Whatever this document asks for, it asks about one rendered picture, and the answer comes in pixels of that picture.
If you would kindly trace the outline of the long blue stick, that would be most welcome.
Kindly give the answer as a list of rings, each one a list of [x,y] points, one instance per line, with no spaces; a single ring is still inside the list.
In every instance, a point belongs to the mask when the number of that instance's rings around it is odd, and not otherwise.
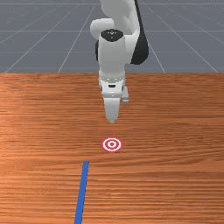
[[[82,164],[82,172],[80,176],[80,188],[79,188],[79,195],[77,197],[77,206],[75,211],[74,224],[82,224],[82,215],[84,211],[86,187],[88,182],[88,167],[89,162],[84,161]]]

